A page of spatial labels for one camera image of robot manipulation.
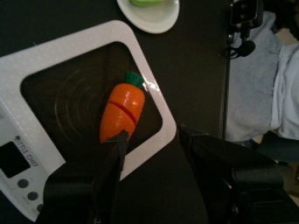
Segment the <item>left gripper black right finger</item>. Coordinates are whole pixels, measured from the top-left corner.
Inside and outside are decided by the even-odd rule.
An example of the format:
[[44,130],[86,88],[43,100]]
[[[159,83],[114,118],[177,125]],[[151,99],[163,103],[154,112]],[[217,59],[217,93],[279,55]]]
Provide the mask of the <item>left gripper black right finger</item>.
[[277,162],[247,147],[181,127],[210,224],[299,224]]

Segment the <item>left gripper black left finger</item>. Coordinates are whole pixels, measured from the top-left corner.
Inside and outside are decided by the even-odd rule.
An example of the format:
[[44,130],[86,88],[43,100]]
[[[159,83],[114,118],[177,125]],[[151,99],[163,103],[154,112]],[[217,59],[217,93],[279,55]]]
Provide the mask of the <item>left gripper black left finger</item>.
[[122,131],[52,173],[36,224],[114,224],[127,139]]

